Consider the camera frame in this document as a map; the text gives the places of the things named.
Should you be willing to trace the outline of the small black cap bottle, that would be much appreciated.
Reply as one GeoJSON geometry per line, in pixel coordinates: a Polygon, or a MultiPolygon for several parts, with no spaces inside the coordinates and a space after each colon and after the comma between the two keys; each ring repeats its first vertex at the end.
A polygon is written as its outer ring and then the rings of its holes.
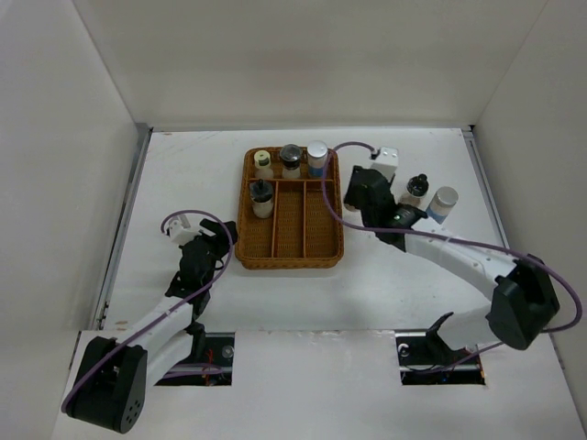
{"type": "Polygon", "coordinates": [[[424,173],[412,177],[406,184],[404,193],[400,197],[400,204],[419,207],[429,189],[427,176],[424,173]]]}

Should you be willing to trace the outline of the silver cap blue label bottle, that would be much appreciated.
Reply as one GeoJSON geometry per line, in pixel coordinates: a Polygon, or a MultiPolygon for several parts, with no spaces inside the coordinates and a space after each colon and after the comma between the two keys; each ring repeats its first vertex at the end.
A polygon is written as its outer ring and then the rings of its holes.
{"type": "Polygon", "coordinates": [[[311,141],[307,146],[306,153],[308,175],[311,178],[321,178],[328,157],[327,144],[321,140],[311,141]]]}

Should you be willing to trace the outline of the black cap pepper jar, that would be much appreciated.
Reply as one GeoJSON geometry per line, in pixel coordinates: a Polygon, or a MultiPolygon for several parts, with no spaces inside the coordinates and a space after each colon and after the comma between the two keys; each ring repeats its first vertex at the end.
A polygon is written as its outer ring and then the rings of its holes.
{"type": "Polygon", "coordinates": [[[249,196],[253,213],[261,219],[269,218],[274,207],[274,191],[272,185],[263,179],[249,185],[249,196]]]}

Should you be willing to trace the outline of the black cap salt grinder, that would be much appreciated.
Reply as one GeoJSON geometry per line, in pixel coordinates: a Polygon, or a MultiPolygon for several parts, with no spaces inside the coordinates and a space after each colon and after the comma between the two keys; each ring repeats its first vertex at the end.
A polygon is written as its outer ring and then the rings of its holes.
{"type": "Polygon", "coordinates": [[[279,154],[282,163],[282,177],[293,180],[301,177],[302,149],[295,144],[288,144],[281,148],[279,154]]]}

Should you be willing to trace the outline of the yellow cap spice bottle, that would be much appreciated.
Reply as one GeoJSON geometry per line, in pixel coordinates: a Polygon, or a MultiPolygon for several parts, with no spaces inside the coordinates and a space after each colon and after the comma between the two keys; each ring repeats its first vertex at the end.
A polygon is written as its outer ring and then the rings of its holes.
{"type": "Polygon", "coordinates": [[[274,173],[271,167],[271,154],[264,149],[258,150],[254,153],[254,166],[256,179],[270,180],[274,173]]]}

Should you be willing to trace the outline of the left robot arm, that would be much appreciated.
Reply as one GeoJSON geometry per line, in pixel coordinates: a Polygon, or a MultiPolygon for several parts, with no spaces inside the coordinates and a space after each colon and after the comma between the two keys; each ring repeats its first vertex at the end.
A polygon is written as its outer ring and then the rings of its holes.
{"type": "Polygon", "coordinates": [[[193,230],[172,216],[163,230],[181,250],[179,268],[151,312],[122,334],[97,336],[87,344],[61,405],[73,419],[125,434],[154,385],[228,385],[232,380],[235,337],[209,334],[198,319],[232,257],[236,224],[208,215],[193,230]]]}

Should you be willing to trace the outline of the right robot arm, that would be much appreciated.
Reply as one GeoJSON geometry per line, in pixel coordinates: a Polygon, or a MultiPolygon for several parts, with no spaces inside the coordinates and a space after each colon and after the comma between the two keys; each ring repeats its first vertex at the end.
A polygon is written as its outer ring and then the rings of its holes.
{"type": "Polygon", "coordinates": [[[488,300],[465,313],[444,313],[427,329],[425,349],[432,360],[447,362],[464,347],[491,342],[526,350],[559,311],[537,259],[465,246],[439,232],[424,211],[394,200],[390,182],[379,171],[354,167],[344,201],[360,211],[363,225],[382,242],[435,263],[488,300]]]}

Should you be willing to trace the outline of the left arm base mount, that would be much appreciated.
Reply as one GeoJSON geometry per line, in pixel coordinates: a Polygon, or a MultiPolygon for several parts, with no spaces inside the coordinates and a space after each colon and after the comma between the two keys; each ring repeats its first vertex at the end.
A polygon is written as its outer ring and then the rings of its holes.
{"type": "Polygon", "coordinates": [[[155,386],[231,386],[235,359],[234,333],[205,333],[194,340],[192,353],[178,361],[155,386]]]}

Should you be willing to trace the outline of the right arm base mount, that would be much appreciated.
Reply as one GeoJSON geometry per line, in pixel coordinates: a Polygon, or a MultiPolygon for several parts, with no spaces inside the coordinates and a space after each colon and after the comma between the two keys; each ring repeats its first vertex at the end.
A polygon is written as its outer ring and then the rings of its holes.
{"type": "Polygon", "coordinates": [[[445,313],[428,329],[395,333],[400,381],[405,386],[484,385],[479,356],[468,358],[467,348],[453,350],[440,338],[438,330],[452,316],[445,313]]]}

